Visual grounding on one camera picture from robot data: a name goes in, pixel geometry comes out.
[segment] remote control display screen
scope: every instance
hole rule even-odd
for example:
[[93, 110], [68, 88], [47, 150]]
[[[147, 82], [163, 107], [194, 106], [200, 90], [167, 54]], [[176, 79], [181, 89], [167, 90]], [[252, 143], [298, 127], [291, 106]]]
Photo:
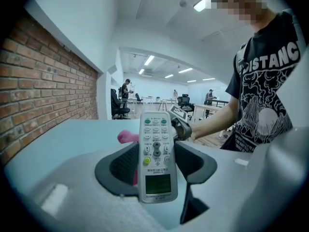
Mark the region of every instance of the remote control display screen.
[[146, 175], [146, 194], [171, 192], [170, 174]]

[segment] desk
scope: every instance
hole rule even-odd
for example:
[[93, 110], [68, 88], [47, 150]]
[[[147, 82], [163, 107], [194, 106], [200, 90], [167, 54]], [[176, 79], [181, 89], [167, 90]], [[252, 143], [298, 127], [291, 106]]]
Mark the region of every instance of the desk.
[[195, 122], [195, 115], [196, 115], [196, 111], [197, 111], [197, 108], [202, 108], [204, 110], [204, 113], [203, 113], [203, 118], [204, 118], [204, 115], [205, 115], [205, 110], [210, 110], [210, 111], [215, 111], [215, 112], [218, 112], [221, 107], [217, 107], [217, 106], [209, 106], [209, 105], [194, 105], [194, 112], [193, 112], [193, 122]]

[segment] man's arm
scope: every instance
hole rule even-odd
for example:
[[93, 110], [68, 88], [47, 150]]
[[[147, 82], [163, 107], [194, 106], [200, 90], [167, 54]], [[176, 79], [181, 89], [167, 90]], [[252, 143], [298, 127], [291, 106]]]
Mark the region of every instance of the man's arm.
[[230, 102], [209, 119], [191, 125], [191, 138], [195, 140], [227, 129], [236, 122], [237, 115], [238, 99], [231, 96]]

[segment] person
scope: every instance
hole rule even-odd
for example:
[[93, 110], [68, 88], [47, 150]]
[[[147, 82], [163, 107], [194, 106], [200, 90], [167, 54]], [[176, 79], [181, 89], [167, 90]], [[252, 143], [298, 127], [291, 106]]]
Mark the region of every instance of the person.
[[177, 100], [178, 98], [178, 92], [174, 89], [174, 100]]
[[191, 137], [197, 139], [236, 123], [222, 148], [252, 153], [257, 145], [270, 143], [293, 127], [276, 91], [299, 62], [305, 41], [289, 13], [276, 14], [261, 0], [211, 1], [249, 22], [254, 35], [243, 58], [236, 62], [237, 54], [234, 57], [234, 73], [226, 89], [231, 95], [228, 105], [208, 120], [193, 124]]
[[[212, 101], [207, 101], [207, 99], [211, 99], [212, 100], [212, 99], [216, 99], [216, 98], [217, 97], [212, 95], [212, 89], [210, 89], [209, 93], [206, 94], [204, 105], [211, 106], [212, 105]], [[209, 112], [210, 112], [210, 110], [206, 110], [206, 118], [208, 118]]]
[[121, 100], [125, 103], [124, 104], [124, 108], [127, 108], [127, 100], [129, 98], [129, 94], [133, 93], [133, 91], [127, 89], [127, 85], [129, 85], [131, 83], [130, 79], [127, 79], [125, 81], [124, 84], [122, 84], [122, 87], [121, 87], [121, 93], [122, 93], [122, 97], [121, 97]]

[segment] wooden floor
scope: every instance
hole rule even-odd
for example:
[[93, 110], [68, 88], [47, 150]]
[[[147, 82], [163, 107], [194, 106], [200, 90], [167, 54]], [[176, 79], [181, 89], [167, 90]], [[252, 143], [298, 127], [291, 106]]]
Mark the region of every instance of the wooden floor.
[[[129, 113], [129, 118], [130, 119], [139, 119], [140, 115], [143, 111], [158, 111], [160, 104], [154, 103], [154, 104], [145, 104], [142, 105], [141, 103], [136, 104], [135, 108], [132, 103], [128, 104], [128, 108], [130, 108], [130, 113]], [[197, 118], [202, 116], [203, 112], [202, 111], [197, 111]], [[224, 131], [222, 137], [219, 137], [219, 132], [214, 133], [212, 135], [208, 135], [206, 137], [199, 138], [194, 141], [194, 143], [199, 144], [199, 145], [205, 145], [213, 148], [220, 148], [223, 143], [227, 140], [231, 132]]]

